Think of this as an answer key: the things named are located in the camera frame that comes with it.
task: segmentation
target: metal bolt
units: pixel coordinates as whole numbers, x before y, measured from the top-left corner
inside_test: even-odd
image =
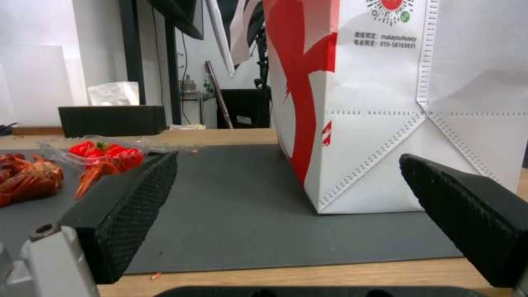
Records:
[[[56,223],[42,225],[30,235],[30,241],[35,242],[59,232],[61,228]]]

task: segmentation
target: gray cutting mat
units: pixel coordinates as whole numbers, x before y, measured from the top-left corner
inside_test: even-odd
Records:
[[[77,176],[66,168],[65,176],[56,197],[0,209],[11,253],[73,203]],[[423,212],[318,216],[276,145],[216,146],[179,155],[175,187],[128,273],[456,256]]]

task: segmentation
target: white shopping bag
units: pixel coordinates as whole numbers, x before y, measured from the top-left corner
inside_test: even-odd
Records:
[[[264,0],[281,146],[317,211],[420,210],[413,153],[515,192],[528,1]]]

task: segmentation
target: plastic container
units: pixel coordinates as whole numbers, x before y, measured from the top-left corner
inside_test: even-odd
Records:
[[[41,154],[45,158],[69,165],[79,171],[84,171],[86,167],[90,165],[95,165],[104,161],[111,161],[112,157],[109,156],[101,156],[88,159],[68,152],[70,147],[85,141],[92,141],[94,142],[94,144],[102,142],[105,144],[118,144],[126,148],[136,148],[141,151],[143,156],[192,149],[190,146],[170,146],[166,144],[158,144],[151,139],[147,140],[144,138],[140,138],[136,141],[126,141],[96,135],[89,135],[79,138],[49,139],[37,141],[37,144],[39,146]]]

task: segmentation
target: crayfish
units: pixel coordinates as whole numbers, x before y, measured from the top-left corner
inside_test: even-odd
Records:
[[[62,169],[50,160],[33,155],[0,155],[0,207],[13,202],[48,197],[61,186]]]

